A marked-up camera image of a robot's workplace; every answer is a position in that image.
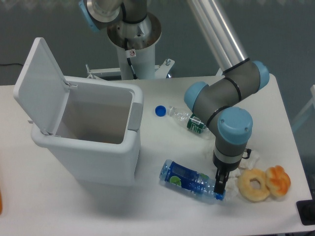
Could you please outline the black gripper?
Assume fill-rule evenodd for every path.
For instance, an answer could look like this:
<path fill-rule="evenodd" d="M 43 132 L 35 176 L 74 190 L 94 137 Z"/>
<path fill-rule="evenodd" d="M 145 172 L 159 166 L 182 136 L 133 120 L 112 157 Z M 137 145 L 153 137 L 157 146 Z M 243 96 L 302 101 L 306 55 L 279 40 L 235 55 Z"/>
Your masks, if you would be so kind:
<path fill-rule="evenodd" d="M 239 167 L 241 160 L 238 160 L 235 163 L 225 163 L 219 160 L 216 156 L 213 156 L 213 162 L 214 165 L 217 167 L 214 192 L 224 193 L 229 173 L 236 170 Z"/>

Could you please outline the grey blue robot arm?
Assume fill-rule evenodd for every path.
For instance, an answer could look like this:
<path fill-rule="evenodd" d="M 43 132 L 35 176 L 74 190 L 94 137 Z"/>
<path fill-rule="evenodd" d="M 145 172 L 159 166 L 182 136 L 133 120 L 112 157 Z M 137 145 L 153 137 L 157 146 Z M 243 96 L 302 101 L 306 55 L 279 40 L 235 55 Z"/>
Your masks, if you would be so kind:
<path fill-rule="evenodd" d="M 122 79 L 147 78 L 147 66 L 137 66 L 131 53 L 152 46 L 161 35 L 160 23 L 147 11 L 146 2 L 82 0 L 79 5 L 89 27 L 107 29 L 110 40 L 123 51 Z M 189 109 L 215 135 L 214 191 L 221 194 L 252 133 L 250 114 L 236 105 L 268 84 L 269 71 L 261 62 L 249 59 L 219 1 L 190 0 L 189 7 L 223 74 L 213 85 L 193 84 L 184 96 Z"/>

